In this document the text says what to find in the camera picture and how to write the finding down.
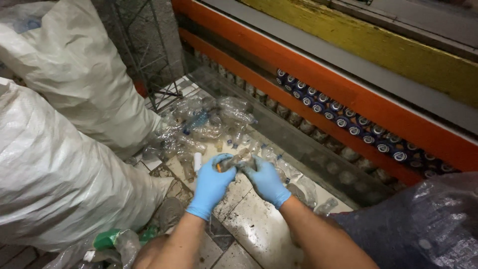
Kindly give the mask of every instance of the tiled floor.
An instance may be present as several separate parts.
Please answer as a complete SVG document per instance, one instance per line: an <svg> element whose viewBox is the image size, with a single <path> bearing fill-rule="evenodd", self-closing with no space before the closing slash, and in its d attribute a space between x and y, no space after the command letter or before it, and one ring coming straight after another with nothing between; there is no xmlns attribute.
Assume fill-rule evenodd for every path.
<svg viewBox="0 0 478 269"><path fill-rule="evenodd" d="M177 85L187 84L184 81L179 81ZM204 94L196 85L192 88L189 94L197 94L198 91L201 91L199 95ZM238 149L232 149L224 143L223 152L236 154L244 147L241 145ZM218 152L214 145L208 144L203 163L216 154ZM169 173L172 172L177 179L167 196L179 198L184 205L192 199L195 183L185 180L183 168L176 157L166 163L160 160L145 161L144 164L139 162L136 167L152 170L151 174L156 176L171 175ZM316 190L319 204L333 197L318 185ZM339 206L333 212L343 211L351 211L351 208L339 201ZM257 196L249 180L242 174L236 176L224 199L214 209L204 237L199 268L298 268L302 261L302 251L292 244L285 220L271 204Z"/></svg>

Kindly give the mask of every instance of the wire mesh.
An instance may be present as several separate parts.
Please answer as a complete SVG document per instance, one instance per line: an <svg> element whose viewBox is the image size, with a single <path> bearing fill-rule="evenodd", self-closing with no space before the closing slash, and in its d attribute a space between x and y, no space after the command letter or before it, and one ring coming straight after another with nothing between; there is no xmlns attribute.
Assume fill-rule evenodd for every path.
<svg viewBox="0 0 478 269"><path fill-rule="evenodd" d="M122 41L147 89L153 109L168 96L182 97L173 78L152 0L111 0Z"/></svg>

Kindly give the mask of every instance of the blue latex glove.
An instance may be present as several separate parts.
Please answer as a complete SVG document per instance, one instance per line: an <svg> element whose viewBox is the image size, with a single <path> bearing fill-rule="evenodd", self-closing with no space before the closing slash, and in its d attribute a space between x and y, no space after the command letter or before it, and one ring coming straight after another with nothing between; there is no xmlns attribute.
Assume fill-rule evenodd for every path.
<svg viewBox="0 0 478 269"><path fill-rule="evenodd" d="M213 209L221 201L226 188L236 177L237 169L232 167L226 172L219 173L216 165L223 160L232 158L233 155L223 153L212 157L197 172L197 185L194 197L186 212L209 220Z"/></svg>
<svg viewBox="0 0 478 269"><path fill-rule="evenodd" d="M289 199L291 192L282 185L281 179L272 163L256 155L252 155L252 157L256 162L257 171L245 164L239 164L241 171L249 178L256 193L263 200L279 209Z"/></svg>

